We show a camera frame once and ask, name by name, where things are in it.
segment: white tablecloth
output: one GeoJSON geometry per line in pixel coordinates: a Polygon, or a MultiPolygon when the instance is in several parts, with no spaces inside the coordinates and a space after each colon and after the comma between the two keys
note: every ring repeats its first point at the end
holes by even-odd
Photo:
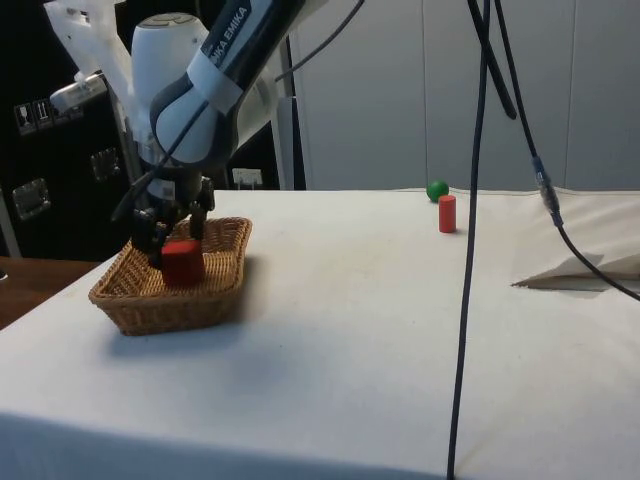
{"type": "MultiPolygon", "coordinates": [[[[511,287],[532,202],[480,198],[458,474],[636,478],[640,306],[511,287]]],[[[0,332],[0,478],[443,478],[464,229],[420,192],[217,203],[254,222],[236,323],[124,337],[105,264],[0,332]]]]}

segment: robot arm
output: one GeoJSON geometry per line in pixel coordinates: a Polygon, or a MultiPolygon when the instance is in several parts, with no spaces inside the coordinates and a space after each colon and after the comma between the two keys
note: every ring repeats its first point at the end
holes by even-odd
{"type": "MultiPolygon", "coordinates": [[[[206,105],[172,158],[184,166],[225,164],[241,132],[238,113],[275,48],[306,0],[228,1],[186,73],[161,91],[151,106],[155,138],[166,152],[185,123],[206,105]]],[[[258,95],[268,97],[266,86],[258,95]]]]}
{"type": "Polygon", "coordinates": [[[228,0],[211,31],[190,15],[158,15],[136,28],[131,57],[116,33],[114,4],[122,1],[56,0],[45,8],[80,68],[79,91],[102,71],[143,170],[153,172],[147,205],[134,210],[132,242],[160,267],[173,226],[192,214],[197,237],[213,208],[202,172],[227,164],[271,118],[277,92],[264,69],[269,57],[327,0],[228,0]]]}

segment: wall socket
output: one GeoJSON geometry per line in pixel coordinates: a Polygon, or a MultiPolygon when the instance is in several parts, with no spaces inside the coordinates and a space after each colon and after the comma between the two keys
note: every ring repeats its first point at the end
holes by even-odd
{"type": "Polygon", "coordinates": [[[240,187],[262,187],[262,171],[259,168],[234,168],[233,183],[240,187]]]}

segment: wooden surface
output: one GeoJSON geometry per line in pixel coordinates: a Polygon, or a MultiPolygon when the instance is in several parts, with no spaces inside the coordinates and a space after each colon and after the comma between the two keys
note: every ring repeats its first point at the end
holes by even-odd
{"type": "Polygon", "coordinates": [[[0,270],[8,275],[0,281],[0,330],[98,265],[0,257],[0,270]]]}

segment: white panel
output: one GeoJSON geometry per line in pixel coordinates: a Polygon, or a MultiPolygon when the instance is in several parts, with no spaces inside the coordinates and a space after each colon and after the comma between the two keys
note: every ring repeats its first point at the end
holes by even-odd
{"type": "MultiPolygon", "coordinates": [[[[294,63],[354,5],[333,0],[303,22],[292,35],[294,63]]],[[[368,0],[295,81],[310,189],[424,186],[421,0],[368,0]]]]}
{"type": "MultiPolygon", "coordinates": [[[[538,151],[554,182],[563,185],[575,0],[503,4],[538,151]]],[[[492,13],[491,40],[515,103],[495,9],[492,13]]],[[[425,0],[425,50],[429,178],[468,187],[480,46],[464,0],[425,0]]],[[[487,98],[480,185],[532,189],[530,154],[519,119],[505,116],[491,80],[487,98]]]]}
{"type": "Polygon", "coordinates": [[[640,2],[578,0],[567,186],[640,188],[640,2]]]}

